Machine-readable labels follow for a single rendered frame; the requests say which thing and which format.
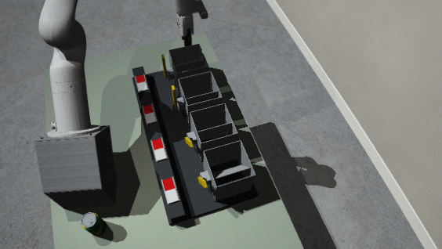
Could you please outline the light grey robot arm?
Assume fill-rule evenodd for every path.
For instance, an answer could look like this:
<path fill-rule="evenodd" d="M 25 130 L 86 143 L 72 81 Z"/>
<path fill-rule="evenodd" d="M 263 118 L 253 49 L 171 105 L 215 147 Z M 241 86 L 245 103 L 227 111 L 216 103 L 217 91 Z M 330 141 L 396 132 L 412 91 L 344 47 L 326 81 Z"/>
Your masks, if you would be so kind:
<path fill-rule="evenodd" d="M 208 18 L 202 0 L 173 0 L 179 14 L 199 13 Z M 78 0 L 45 0 L 39 19 L 39 33 L 54 48 L 50 81 L 56 122 L 48 137 L 71 137 L 101 130 L 91 125 L 85 82 L 86 36 L 75 20 Z M 194 11 L 195 10 L 195 11 Z M 70 82 L 69 82 L 70 81 Z"/>

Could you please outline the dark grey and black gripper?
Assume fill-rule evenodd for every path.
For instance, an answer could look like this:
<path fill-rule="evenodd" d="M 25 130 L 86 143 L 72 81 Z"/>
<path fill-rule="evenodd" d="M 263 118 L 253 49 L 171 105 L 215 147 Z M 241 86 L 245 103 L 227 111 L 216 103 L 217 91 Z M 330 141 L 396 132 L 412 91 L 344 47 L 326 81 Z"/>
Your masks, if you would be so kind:
<path fill-rule="evenodd" d="M 193 13 L 187 15 L 177 13 L 177 25 L 182 35 L 182 40 L 184 40 L 184 45 L 192 45 L 191 35 L 194 34 Z"/>

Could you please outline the dark green drink can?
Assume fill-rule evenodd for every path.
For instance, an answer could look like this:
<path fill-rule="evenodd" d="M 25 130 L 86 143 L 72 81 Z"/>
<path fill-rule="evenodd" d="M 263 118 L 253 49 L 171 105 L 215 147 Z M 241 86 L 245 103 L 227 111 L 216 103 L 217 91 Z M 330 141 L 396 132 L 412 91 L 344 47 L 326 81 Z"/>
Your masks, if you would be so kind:
<path fill-rule="evenodd" d="M 82 217 L 82 227 L 93 236 L 101 236 L 107 229 L 106 222 L 94 212 L 89 212 Z"/>

